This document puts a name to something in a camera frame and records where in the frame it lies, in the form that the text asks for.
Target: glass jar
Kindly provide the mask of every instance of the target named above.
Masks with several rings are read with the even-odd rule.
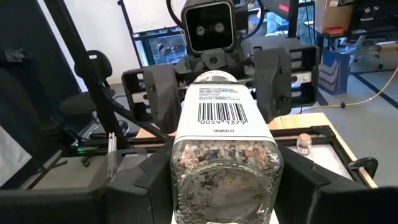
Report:
[[[175,221],[269,223],[283,165],[249,90],[225,72],[200,75],[172,151]]]

